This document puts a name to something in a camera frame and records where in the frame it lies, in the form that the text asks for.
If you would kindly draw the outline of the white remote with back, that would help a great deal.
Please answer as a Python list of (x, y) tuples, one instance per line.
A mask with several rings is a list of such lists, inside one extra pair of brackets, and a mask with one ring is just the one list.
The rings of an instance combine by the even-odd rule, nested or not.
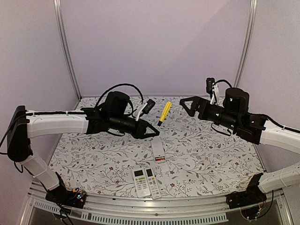
[(156, 163), (163, 163), (166, 161), (165, 152), (162, 145), (161, 139), (157, 136), (151, 140), (152, 153), (154, 157), (154, 161)]

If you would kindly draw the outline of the yellow handled screwdriver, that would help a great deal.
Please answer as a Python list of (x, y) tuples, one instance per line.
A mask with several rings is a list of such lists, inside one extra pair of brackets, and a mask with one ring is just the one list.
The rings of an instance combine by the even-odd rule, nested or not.
[(162, 114), (161, 114), (161, 117), (157, 123), (157, 126), (160, 127), (162, 125), (162, 123), (164, 122), (164, 120), (166, 119), (170, 109), (172, 107), (172, 103), (171, 102), (167, 102), (163, 111), (162, 111)]

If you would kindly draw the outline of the narrow white remote control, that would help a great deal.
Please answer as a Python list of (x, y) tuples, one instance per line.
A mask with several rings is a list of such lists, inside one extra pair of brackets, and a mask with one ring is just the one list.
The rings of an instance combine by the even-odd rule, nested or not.
[(151, 197), (153, 200), (157, 200), (161, 198), (161, 193), (158, 188), (158, 183), (155, 178), (155, 174), (152, 168), (145, 169), (147, 182), (150, 188)]

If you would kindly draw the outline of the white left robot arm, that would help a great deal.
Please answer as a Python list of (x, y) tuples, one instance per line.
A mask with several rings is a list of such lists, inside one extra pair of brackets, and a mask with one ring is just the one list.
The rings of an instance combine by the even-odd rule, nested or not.
[(61, 177), (50, 169), (45, 161), (35, 155), (30, 147), (30, 139), (43, 135), (76, 133), (98, 134), (110, 129), (122, 134), (130, 134), (135, 139), (146, 139), (159, 135), (159, 131), (149, 122), (126, 114), (125, 109), (132, 105), (130, 97), (119, 91), (108, 93), (104, 103), (93, 108), (77, 111), (36, 112), (25, 106), (16, 108), (7, 129), (7, 156), (27, 169), (38, 179), (59, 203), (66, 203), (70, 194)]

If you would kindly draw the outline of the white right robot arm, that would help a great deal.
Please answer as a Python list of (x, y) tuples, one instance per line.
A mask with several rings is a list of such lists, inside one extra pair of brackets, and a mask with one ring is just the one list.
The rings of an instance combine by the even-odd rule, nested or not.
[[(180, 105), (189, 116), (198, 113), (198, 119), (213, 122), (227, 128), (226, 135), (237, 135), (253, 143), (264, 144), (300, 152), (300, 132), (275, 122), (265, 114), (248, 112), (249, 94), (239, 88), (228, 88), (225, 91), (223, 106), (202, 97), (189, 97), (180, 100)], [(300, 164), (270, 173), (254, 176), (254, 185), (243, 193), (242, 200), (253, 204), (260, 198), (261, 192), (267, 193), (300, 182)]]

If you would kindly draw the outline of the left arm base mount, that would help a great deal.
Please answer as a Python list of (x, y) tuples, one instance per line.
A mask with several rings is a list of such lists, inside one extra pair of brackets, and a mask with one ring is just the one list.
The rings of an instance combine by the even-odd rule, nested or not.
[(45, 199), (60, 205), (83, 209), (86, 201), (86, 192), (79, 190), (79, 188), (73, 191), (59, 186), (53, 190), (47, 190)]

